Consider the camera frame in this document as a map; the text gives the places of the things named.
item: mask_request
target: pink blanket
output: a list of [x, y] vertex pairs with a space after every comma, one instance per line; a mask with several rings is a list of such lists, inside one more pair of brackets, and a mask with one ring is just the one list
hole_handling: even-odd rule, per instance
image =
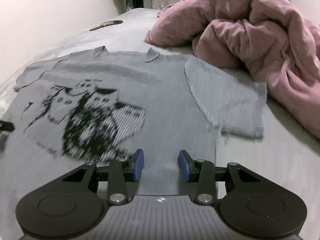
[[320, 138], [320, 28], [287, 0], [181, 0], [169, 5], [145, 42], [192, 41], [218, 67], [244, 62], [252, 78]]

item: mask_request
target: blue gripper pad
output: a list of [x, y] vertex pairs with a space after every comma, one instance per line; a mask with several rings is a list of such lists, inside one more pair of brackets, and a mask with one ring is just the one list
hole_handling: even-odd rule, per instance
[[134, 162], [134, 170], [133, 170], [133, 181], [134, 182], [136, 182], [140, 179], [143, 165], [144, 165], [144, 154], [143, 154], [143, 150], [141, 150], [137, 160]]
[[190, 180], [189, 163], [185, 158], [185, 156], [183, 155], [182, 151], [179, 152], [178, 163], [179, 163], [179, 168], [184, 180], [186, 182], [189, 182]]

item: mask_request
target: blanket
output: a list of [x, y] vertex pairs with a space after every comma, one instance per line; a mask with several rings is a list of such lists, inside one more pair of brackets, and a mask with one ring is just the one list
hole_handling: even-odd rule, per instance
[[145, 42], [192, 42], [218, 67], [243, 63], [271, 96], [320, 138], [320, 28], [287, 0], [181, 0], [161, 12]]

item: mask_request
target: bed sheet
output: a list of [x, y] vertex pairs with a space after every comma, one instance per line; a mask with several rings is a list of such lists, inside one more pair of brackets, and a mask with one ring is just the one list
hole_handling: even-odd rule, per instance
[[[83, 30], [66, 38], [59, 45], [35, 57], [32, 62], [67, 55], [85, 49], [106, 46], [109, 51], [146, 52], [150, 47], [163, 53], [192, 54], [190, 46], [162, 49], [144, 43], [144, 37], [157, 21], [158, 10], [134, 9], [112, 20], [123, 20], [120, 25], [108, 26], [96, 31]], [[13, 101], [16, 78], [25, 67], [19, 69], [0, 85], [0, 118]], [[227, 69], [230, 74], [250, 80], [241, 70]], [[250, 140], [236, 136], [223, 136], [216, 165], [228, 162], [241, 165], [259, 173], [275, 183], [299, 195], [308, 208], [307, 221], [300, 236], [305, 240], [318, 240], [320, 235], [320, 145], [319, 141], [275, 100], [269, 98], [264, 109], [265, 135], [262, 140]], [[219, 183], [219, 197], [225, 194]]]

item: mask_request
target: printed cartoon face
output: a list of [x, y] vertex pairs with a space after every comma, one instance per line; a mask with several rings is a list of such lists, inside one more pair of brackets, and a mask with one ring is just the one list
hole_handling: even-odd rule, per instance
[[70, 90], [70, 94], [78, 95], [84, 92], [93, 93], [98, 86], [98, 80], [85, 79], [76, 85], [73, 89]]
[[101, 94], [95, 92], [87, 101], [84, 108], [107, 110], [114, 107], [119, 96], [119, 91], [116, 90], [110, 94]]

